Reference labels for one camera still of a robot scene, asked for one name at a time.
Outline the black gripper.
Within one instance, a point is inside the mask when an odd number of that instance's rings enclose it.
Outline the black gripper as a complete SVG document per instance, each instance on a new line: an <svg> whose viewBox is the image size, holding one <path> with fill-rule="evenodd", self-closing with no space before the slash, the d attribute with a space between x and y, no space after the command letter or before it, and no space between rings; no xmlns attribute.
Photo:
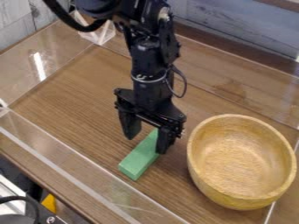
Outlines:
<svg viewBox="0 0 299 224"><path fill-rule="evenodd" d="M133 88L116 88L116 110L124 136L132 140L141 130L141 122L157 130L155 151L164 154L183 134L185 115L173 105L173 77L155 80L132 79Z"/></svg>

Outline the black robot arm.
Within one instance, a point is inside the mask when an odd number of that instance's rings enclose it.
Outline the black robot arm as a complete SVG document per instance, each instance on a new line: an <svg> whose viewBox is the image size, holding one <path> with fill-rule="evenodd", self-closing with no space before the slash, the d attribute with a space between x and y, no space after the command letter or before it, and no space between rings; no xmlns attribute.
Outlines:
<svg viewBox="0 0 299 224"><path fill-rule="evenodd" d="M173 104L173 62L181 45L173 32L173 15L167 0L75 0L76 8L95 19L108 19L123 32L132 59L131 89L115 90L116 109L127 139L141 123L157 128L155 152L164 154L181 137L185 114Z"/></svg>

